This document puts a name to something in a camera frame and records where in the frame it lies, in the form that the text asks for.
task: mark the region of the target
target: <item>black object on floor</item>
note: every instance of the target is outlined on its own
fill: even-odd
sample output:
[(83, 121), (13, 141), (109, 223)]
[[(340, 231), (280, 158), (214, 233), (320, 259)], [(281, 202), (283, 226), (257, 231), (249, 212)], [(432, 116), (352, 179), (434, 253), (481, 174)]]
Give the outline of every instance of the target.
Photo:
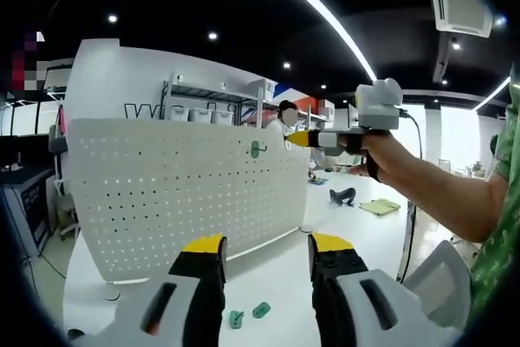
[(340, 206), (343, 206), (344, 204), (347, 206), (353, 206), (352, 202), (356, 197), (356, 189), (354, 187), (349, 187), (348, 189), (340, 191), (339, 193), (334, 190), (330, 190), (329, 193), (331, 194), (332, 202), (337, 203)]

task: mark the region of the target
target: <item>yellow mat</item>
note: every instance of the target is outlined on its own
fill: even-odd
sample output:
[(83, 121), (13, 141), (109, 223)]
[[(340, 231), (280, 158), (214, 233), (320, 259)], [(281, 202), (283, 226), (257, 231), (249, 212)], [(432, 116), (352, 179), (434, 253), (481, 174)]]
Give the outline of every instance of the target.
[(383, 198), (375, 199), (372, 202), (360, 203), (359, 207), (374, 215), (387, 215), (401, 208), (400, 205)]

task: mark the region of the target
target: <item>window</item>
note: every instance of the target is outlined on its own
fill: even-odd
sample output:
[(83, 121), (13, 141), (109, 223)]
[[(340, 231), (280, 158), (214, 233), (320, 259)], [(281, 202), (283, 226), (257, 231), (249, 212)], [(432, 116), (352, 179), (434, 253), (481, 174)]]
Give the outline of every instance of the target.
[(479, 117), (475, 111), (442, 106), (440, 158), (451, 162), (452, 171), (465, 170), (480, 160)]
[[(426, 111), (424, 105), (401, 105), (401, 109), (408, 111), (419, 125), (422, 141), (422, 157), (426, 153)], [(399, 128), (392, 130), (393, 136), (413, 155), (419, 157), (419, 139), (414, 121), (410, 118), (399, 118)]]

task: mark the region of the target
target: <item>hand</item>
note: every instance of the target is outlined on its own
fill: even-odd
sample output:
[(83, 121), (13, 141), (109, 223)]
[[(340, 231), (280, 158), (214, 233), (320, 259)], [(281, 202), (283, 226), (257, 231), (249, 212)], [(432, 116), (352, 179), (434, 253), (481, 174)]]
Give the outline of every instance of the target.
[[(347, 146), (348, 142), (348, 136), (339, 139), (339, 143), (343, 146)], [(363, 136), (362, 149), (370, 153), (379, 166), (378, 177), (384, 183), (388, 183), (392, 178), (405, 176), (415, 159), (390, 132)], [(366, 164), (351, 167), (349, 173), (368, 176)]]

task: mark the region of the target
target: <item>green plastic clip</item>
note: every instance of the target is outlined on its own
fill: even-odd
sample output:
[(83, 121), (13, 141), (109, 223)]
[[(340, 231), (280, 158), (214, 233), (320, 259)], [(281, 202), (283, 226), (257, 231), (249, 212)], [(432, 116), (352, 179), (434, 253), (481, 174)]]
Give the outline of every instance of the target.
[(261, 319), (263, 316), (267, 314), (271, 310), (271, 307), (267, 302), (262, 302), (259, 306), (253, 309), (253, 317), (256, 319)]
[(260, 142), (259, 141), (253, 141), (251, 143), (251, 157), (257, 158), (260, 155), (260, 152), (265, 152), (267, 150), (267, 146), (261, 150), (260, 149)]
[(232, 310), (229, 314), (229, 326), (232, 329), (240, 329), (242, 328), (242, 318), (244, 317), (244, 312), (238, 312), (236, 310)]

